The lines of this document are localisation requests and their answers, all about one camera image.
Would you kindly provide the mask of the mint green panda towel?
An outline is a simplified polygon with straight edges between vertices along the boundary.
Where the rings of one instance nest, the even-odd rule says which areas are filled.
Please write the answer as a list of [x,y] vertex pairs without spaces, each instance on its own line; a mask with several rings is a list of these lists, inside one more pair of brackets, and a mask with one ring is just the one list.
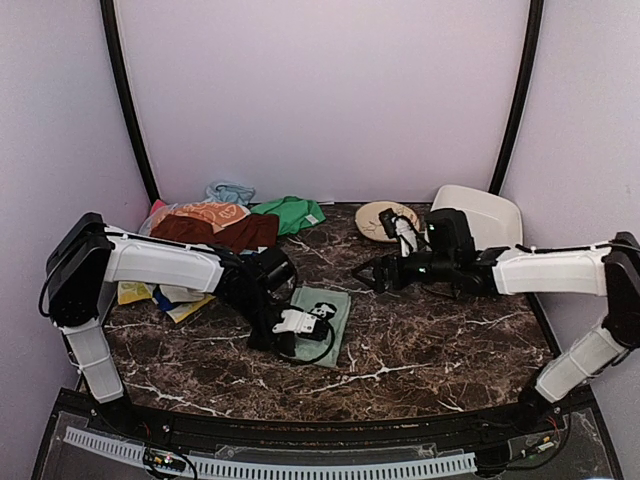
[[315,365],[335,368],[350,314],[351,297],[346,292],[303,286],[295,290],[291,304],[327,321],[335,333],[331,349],[328,349],[331,343],[330,332],[323,341],[314,341],[298,336],[295,340],[294,358],[308,361],[327,353],[322,359],[316,361]]

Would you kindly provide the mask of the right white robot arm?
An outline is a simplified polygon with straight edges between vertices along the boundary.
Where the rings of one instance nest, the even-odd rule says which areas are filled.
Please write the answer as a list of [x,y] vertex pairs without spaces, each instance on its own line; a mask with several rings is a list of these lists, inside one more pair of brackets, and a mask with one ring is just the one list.
[[563,351],[511,410],[510,424],[521,434],[534,432],[551,405],[639,347],[639,241],[628,231],[581,246],[479,250],[461,210],[429,212],[423,234],[391,208],[380,212],[379,221],[383,233],[399,243],[399,252],[353,271],[377,293],[444,283],[470,295],[539,298]]

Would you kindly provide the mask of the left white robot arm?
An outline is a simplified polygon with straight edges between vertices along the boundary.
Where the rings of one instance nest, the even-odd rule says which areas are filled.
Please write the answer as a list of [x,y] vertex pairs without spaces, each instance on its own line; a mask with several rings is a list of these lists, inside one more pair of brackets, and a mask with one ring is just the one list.
[[125,387],[103,331],[99,303],[108,290],[115,290],[121,305],[151,300],[176,322],[221,300],[248,322],[254,347],[293,351],[274,330],[284,310],[274,294],[296,277],[277,246],[236,254],[225,246],[130,233],[89,212],[51,253],[45,272],[39,313],[62,332],[90,395],[104,404],[103,421],[120,436],[134,435],[141,415],[123,399]]

